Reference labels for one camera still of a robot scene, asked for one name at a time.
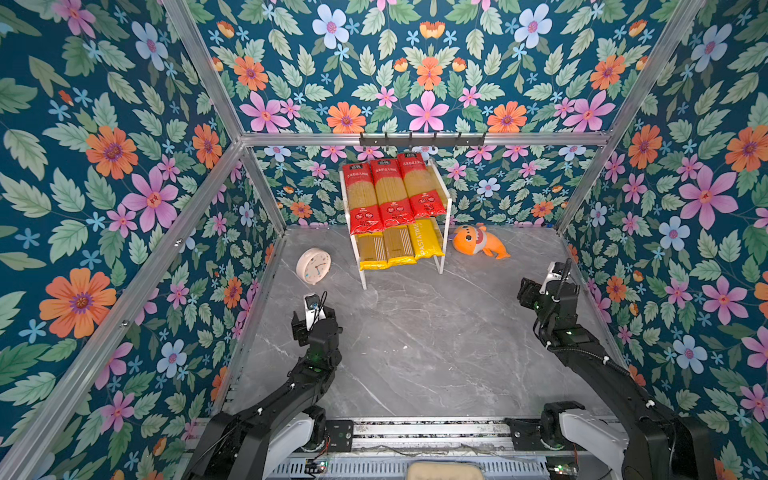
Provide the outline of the yellow pasta bag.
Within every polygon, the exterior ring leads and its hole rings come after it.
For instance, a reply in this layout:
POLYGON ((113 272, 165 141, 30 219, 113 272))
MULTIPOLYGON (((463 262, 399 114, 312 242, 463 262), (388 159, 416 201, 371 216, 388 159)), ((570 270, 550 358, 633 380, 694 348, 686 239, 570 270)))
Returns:
POLYGON ((415 220, 408 231, 417 260, 444 256, 442 235, 435 218, 415 220))
POLYGON ((382 232, 356 235, 361 271, 385 270, 389 267, 382 232))
POLYGON ((389 267, 413 265, 418 262, 407 226, 387 228, 383 235, 389 267))

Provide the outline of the red spaghetti bag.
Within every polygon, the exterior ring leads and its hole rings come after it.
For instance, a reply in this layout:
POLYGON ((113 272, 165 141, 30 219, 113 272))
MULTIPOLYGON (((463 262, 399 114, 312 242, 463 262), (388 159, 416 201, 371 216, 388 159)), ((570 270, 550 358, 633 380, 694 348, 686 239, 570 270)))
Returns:
POLYGON ((395 227, 411 224, 415 217, 396 160, 373 160, 370 168, 383 225, 395 227))
POLYGON ((342 167, 342 172, 351 233, 357 235, 382 231, 384 225, 370 166, 367 163, 347 164, 342 167))
POLYGON ((437 217, 446 213, 438 191, 438 182, 420 155, 399 154, 397 163, 415 219, 437 217))

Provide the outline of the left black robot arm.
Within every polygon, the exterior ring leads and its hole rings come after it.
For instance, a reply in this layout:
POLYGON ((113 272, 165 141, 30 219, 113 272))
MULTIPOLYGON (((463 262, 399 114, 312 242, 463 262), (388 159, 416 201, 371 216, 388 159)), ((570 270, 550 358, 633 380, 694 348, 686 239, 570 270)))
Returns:
POLYGON ((335 310, 320 307, 291 320, 293 338, 307 348, 283 385, 236 414, 221 412, 208 422, 182 474, 184 479, 263 479, 310 440, 286 442, 286 428, 329 390, 342 360, 335 310))

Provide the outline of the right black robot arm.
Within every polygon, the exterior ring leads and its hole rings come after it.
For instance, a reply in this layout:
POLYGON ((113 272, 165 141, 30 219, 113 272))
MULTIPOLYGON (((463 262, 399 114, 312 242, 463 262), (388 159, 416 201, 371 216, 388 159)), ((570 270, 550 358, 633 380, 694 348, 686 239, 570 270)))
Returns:
POLYGON ((576 401, 551 402, 541 415, 543 442, 585 448, 613 479, 715 478, 706 425, 654 400, 611 359, 597 337, 578 323, 579 292, 566 275, 550 273, 544 283, 522 279, 517 299, 535 314, 534 333, 545 349, 589 385, 620 425, 603 423, 576 401))

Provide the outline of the yellow wooden two-tier shelf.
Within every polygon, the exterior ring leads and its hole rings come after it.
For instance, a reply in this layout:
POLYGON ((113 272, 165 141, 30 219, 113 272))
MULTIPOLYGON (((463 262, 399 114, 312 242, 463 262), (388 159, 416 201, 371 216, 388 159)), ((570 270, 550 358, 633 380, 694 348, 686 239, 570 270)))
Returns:
POLYGON ((445 271, 453 200, 441 178, 438 165, 419 155, 401 154, 394 159, 346 164, 339 168, 342 201, 361 287, 368 288, 367 274, 393 267, 432 261, 436 271, 445 271), (392 179, 394 170, 422 181, 426 191, 401 200, 361 206, 350 205, 350 192, 376 193, 377 179, 392 179))

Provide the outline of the pink round alarm clock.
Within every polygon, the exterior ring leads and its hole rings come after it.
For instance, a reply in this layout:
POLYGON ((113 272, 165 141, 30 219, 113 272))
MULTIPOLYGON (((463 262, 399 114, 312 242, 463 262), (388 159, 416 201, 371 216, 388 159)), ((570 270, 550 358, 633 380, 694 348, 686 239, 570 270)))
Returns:
POLYGON ((296 274, 304 283, 316 285, 328 275, 331 266, 331 255, 321 248, 312 247, 299 257, 296 274))

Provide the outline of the orange fish plush toy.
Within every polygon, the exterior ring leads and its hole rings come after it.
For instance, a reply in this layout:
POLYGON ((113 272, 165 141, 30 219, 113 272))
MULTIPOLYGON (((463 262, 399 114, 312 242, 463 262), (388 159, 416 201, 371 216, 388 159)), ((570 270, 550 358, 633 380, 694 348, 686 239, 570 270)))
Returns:
POLYGON ((496 260, 510 258, 501 240, 483 225, 459 226, 454 232, 452 245, 457 252, 468 256, 484 253, 496 260))

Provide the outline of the beige padded object bottom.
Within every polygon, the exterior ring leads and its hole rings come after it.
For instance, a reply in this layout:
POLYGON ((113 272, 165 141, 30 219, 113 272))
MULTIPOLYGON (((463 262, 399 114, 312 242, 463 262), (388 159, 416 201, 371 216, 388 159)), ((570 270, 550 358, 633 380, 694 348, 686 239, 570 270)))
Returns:
POLYGON ((406 470, 406 480, 484 480, 482 470, 468 463, 418 461, 406 470))

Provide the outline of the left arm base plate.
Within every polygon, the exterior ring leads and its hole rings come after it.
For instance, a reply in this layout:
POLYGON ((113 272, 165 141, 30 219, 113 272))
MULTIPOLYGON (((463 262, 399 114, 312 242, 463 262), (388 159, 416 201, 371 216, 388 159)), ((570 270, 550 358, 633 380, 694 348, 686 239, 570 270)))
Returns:
POLYGON ((315 425, 310 440, 300 448, 302 453, 349 453, 353 449, 355 423, 352 420, 326 420, 315 425))

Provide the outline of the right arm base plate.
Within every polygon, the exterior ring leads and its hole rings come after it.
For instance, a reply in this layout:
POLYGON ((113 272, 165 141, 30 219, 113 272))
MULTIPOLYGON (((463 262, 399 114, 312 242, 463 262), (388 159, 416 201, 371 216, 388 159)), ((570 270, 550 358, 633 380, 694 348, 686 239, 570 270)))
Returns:
POLYGON ((543 430, 538 419, 507 417, 503 422, 509 428, 516 451, 569 451, 574 448, 570 441, 558 439, 543 430))

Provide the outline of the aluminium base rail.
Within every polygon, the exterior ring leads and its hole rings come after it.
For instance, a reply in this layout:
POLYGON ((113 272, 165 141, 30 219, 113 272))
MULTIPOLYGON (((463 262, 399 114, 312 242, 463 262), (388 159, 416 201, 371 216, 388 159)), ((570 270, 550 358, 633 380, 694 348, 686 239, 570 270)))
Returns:
MULTIPOLYGON (((543 430, 558 439, 570 441, 574 448, 566 451, 516 451, 511 442, 507 417, 358 417, 342 418, 355 423, 353 449, 344 454, 390 452, 403 456, 461 455, 565 455, 576 452, 615 459, 640 444, 641 433, 632 437, 615 419, 598 417, 585 410, 570 409, 554 420, 540 420, 543 430)), ((286 430, 281 446, 309 439, 315 425, 326 419, 319 410, 300 415, 286 430)))

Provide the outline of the black wall hook rail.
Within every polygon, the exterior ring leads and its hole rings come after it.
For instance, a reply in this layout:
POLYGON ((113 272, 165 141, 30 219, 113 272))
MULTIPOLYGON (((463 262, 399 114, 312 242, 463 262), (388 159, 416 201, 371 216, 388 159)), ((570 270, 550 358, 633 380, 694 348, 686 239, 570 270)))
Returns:
POLYGON ((485 134, 465 133, 376 133, 360 134, 358 136, 360 146, 394 147, 397 149, 410 149, 413 147, 475 147, 485 144, 485 134))

